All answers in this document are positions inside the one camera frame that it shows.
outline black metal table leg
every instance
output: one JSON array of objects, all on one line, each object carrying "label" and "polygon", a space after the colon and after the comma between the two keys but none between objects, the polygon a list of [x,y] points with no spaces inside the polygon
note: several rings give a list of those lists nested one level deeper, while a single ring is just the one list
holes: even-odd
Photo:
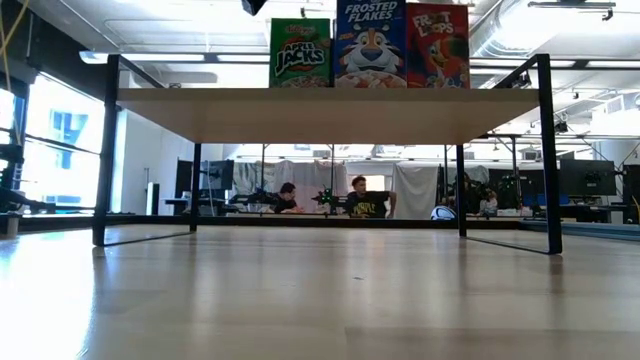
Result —
[{"label": "black metal table leg", "polygon": [[202,144],[193,145],[193,178],[191,179],[191,213],[189,214],[189,231],[198,230],[198,205],[200,202],[200,158]]},{"label": "black metal table leg", "polygon": [[113,177],[113,156],[116,143],[118,122],[118,82],[120,74],[120,55],[109,55],[107,60],[106,91],[104,96],[104,125],[102,132],[102,151],[100,152],[100,172],[98,175],[98,195],[93,214],[93,245],[104,246],[104,236],[111,198]]},{"label": "black metal table leg", "polygon": [[553,255],[562,252],[562,227],[560,224],[560,190],[556,164],[551,58],[548,54],[536,55],[536,58],[538,63],[542,162],[544,165],[544,195],[547,203],[547,232],[549,254]]},{"label": "black metal table leg", "polygon": [[467,206],[464,188],[464,145],[456,145],[456,212],[458,214],[458,234],[467,236]]}]

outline speaker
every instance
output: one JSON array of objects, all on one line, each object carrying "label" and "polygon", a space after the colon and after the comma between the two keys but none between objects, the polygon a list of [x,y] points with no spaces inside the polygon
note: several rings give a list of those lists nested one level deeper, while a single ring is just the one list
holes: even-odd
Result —
[{"label": "speaker", "polygon": [[267,0],[242,0],[242,8],[244,11],[256,16]]}]

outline red cereal box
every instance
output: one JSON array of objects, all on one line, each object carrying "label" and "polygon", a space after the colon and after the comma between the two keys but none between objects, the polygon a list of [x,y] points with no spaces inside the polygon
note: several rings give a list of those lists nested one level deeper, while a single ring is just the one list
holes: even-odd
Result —
[{"label": "red cereal box", "polygon": [[407,38],[408,87],[470,87],[466,6],[407,4]]}]

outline green cereal box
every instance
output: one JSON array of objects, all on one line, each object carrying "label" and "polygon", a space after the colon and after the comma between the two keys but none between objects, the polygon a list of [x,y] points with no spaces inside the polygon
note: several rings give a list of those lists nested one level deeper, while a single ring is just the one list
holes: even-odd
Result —
[{"label": "green cereal box", "polygon": [[269,87],[329,87],[329,19],[272,19]]}]

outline wooden tabletop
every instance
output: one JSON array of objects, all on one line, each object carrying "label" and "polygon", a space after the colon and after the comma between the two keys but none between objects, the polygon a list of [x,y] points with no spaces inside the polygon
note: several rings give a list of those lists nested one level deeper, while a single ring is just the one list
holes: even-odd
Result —
[{"label": "wooden tabletop", "polygon": [[196,143],[464,144],[538,106],[536,90],[120,89]]}]

